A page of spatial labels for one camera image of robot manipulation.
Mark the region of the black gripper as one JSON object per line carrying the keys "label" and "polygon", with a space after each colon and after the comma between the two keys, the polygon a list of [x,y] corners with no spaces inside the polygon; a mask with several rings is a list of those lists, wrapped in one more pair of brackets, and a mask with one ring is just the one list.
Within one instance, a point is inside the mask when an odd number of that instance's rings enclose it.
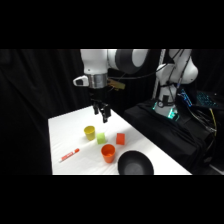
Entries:
{"label": "black gripper", "polygon": [[90,100],[93,104],[94,114],[99,114],[99,107],[102,108],[103,122],[106,123],[111,116],[110,105],[107,103],[107,88],[93,89],[90,88]]}

